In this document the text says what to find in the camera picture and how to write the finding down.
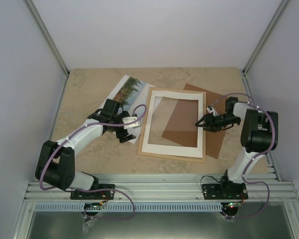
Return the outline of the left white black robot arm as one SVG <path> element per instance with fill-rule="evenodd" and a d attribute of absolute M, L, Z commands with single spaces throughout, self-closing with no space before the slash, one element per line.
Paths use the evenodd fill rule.
<path fill-rule="evenodd" d="M 99 194 L 97 177 L 76 171 L 75 158 L 91 141 L 105 132 L 115 132 L 119 142 L 135 139 L 129 128 L 140 126 L 140 117 L 123 109 L 121 103 L 107 99 L 101 109 L 89 115 L 84 123 L 58 141 L 46 141 L 40 152 L 35 177 L 41 190 L 54 188 L 81 191 L 88 199 Z"/>

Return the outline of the brown backing board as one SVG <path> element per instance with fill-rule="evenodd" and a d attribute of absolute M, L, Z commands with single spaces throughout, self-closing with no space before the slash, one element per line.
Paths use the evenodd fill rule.
<path fill-rule="evenodd" d="M 179 100 L 162 133 L 162 138 L 181 146 L 197 145 L 198 102 Z M 225 137 L 225 131 L 206 132 L 206 155 L 218 158 Z"/>

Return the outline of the clear glass sheet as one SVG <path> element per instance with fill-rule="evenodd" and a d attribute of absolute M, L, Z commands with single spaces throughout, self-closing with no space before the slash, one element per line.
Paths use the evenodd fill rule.
<path fill-rule="evenodd" d="M 165 130 L 165 127 L 167 126 L 167 123 L 178 101 L 179 99 L 172 99 L 167 97 L 163 97 L 161 99 L 160 103 L 158 104 L 157 108 L 152 114 L 151 125 L 149 130 L 150 132 L 148 138 L 149 144 L 181 146 L 177 143 L 162 138 L 162 133 Z"/>

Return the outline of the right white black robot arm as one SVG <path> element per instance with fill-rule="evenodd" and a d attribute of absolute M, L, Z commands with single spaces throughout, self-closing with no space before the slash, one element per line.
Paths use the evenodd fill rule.
<path fill-rule="evenodd" d="M 203 184 L 202 190 L 212 198 L 214 192 L 225 199 L 246 196 L 246 176 L 263 155 L 278 145 L 278 113 L 264 111 L 251 102 L 240 102 L 237 97 L 225 100 L 225 113 L 221 115 L 216 113 L 213 105 L 207 110 L 195 126 L 208 132 L 219 132 L 242 122 L 240 143 L 243 151 L 216 184 Z"/>

